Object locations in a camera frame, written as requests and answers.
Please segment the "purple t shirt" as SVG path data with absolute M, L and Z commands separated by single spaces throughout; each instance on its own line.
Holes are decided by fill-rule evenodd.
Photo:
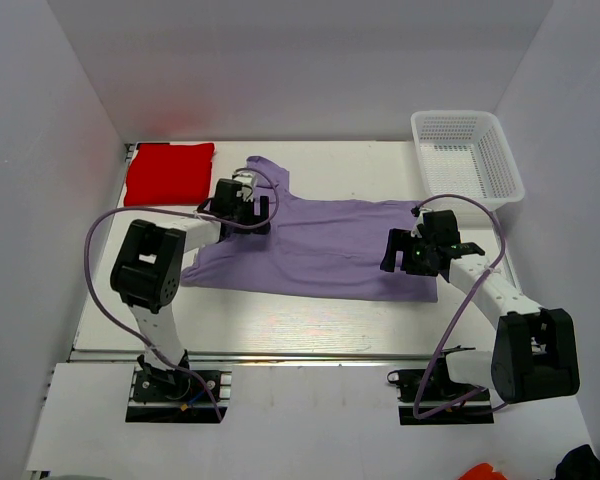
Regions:
M 290 191 L 290 173 L 251 156 L 257 192 L 277 214 L 261 236 L 232 235 L 204 247 L 181 274 L 184 287 L 315 298 L 389 302 L 437 300 L 432 277 L 380 268 L 391 229 L 409 230 L 412 201 L 306 200 Z

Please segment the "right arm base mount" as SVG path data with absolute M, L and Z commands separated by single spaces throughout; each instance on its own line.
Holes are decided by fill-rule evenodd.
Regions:
M 460 426 L 494 423 L 491 397 L 482 391 L 470 399 L 456 401 L 445 410 L 419 420 L 413 406 L 421 383 L 423 369 L 400 369 L 387 374 L 387 383 L 397 390 L 398 418 L 401 426 Z M 424 388 L 419 412 L 426 413 L 474 390 L 471 385 L 450 382 L 447 374 L 433 373 Z

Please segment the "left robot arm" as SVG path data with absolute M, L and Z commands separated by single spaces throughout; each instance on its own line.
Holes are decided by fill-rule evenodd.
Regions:
M 256 182 L 255 173 L 236 172 L 218 181 L 214 196 L 205 200 L 194 216 L 163 226 L 138 219 L 128 227 L 110 285 L 149 342 L 139 360 L 141 367 L 159 371 L 156 384 L 168 398 L 185 396 L 192 378 L 184 369 L 188 355 L 171 307 L 180 285 L 183 257 L 233 234 L 269 233 L 269 199 L 255 196 Z

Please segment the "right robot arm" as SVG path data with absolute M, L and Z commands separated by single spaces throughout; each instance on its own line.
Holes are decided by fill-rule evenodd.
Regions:
M 580 388 L 575 330 L 563 309 L 548 309 L 521 293 L 474 242 L 461 239 L 454 213 L 419 214 L 411 230 L 392 229 L 380 267 L 441 277 L 465 294 L 494 326 L 494 345 L 441 347 L 419 382 L 452 399 L 493 390 L 508 404 L 572 396 Z

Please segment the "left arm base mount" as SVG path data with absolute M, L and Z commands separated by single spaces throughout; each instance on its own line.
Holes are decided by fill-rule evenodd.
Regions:
M 221 420 L 198 380 L 187 377 L 180 386 L 168 385 L 136 369 L 132 377 L 125 422 L 219 424 Z

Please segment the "red t shirt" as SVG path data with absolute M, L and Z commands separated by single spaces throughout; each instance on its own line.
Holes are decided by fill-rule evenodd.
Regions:
M 199 205 L 209 197 L 214 143 L 141 143 L 128 169 L 125 207 Z

